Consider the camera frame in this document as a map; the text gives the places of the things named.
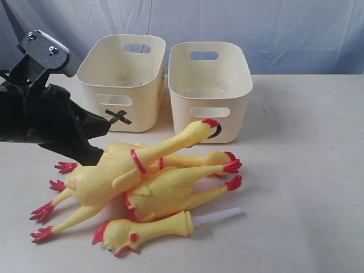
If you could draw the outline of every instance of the table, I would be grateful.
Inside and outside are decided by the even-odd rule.
[[[77,79],[53,75],[84,105]],[[30,212],[64,179],[53,165],[65,157],[35,144],[1,143],[0,272],[364,272],[364,76],[253,75],[242,132],[229,144],[200,144],[180,153],[232,151],[244,163],[243,187],[192,210],[202,215],[240,206],[244,214],[206,224],[190,237],[165,236],[119,259],[92,246],[95,230],[125,216],[121,200],[47,243],[31,243],[41,226]],[[155,127],[92,139],[157,143],[173,136],[168,96]],[[205,179],[200,189],[226,181]],[[69,199],[45,225],[76,208]]]

